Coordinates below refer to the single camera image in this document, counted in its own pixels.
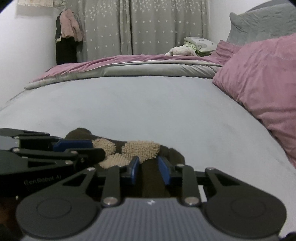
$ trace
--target beige textured patch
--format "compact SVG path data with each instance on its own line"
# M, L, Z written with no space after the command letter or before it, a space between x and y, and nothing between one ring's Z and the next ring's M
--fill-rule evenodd
M108 141L107 139L98 138L98 139L92 141L92 143L93 143L94 148L102 148L106 153L106 157L114 154L116 151L115 144L111 141Z
M119 153L108 156L104 161L100 162L100 166L104 169L108 169L112 166L126 166L130 163L131 160L128 160Z
M129 160L138 156L140 163L155 158L159 152L160 144L149 141L129 141L122 147L122 155Z

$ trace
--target gray ribbed panel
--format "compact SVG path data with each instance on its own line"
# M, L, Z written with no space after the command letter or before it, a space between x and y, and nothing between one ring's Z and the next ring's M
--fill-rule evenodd
M250 241L221 233L199 209L184 207L174 198L153 200L149 205L151 199L126 199L119 207L106 208L89 229L62 241Z

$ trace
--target pillow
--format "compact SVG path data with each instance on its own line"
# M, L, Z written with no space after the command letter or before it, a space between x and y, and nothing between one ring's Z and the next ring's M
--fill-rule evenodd
M241 46L234 45L231 43L227 43L221 40L216 50L210 55L211 57L215 57L219 59L221 65L224 65L228 60L232 58L232 56L239 51Z
M296 34L246 44L213 83L271 131L296 168Z
M231 30L227 42L236 45L278 38L296 33L296 7L279 4L245 12L230 13Z

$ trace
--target hanging clothes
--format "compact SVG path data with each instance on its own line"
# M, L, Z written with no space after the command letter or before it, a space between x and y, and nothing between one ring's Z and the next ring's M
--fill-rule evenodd
M77 63L76 48L83 39L78 22L71 9L64 10L56 21L56 60L57 65Z

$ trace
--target pink jacket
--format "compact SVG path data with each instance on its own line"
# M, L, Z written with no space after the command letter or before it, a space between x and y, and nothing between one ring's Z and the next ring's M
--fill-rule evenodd
M74 18L71 9L64 10L59 18L61 22L62 38L74 37L76 42L80 42L83 39L82 32L79 29L79 25Z

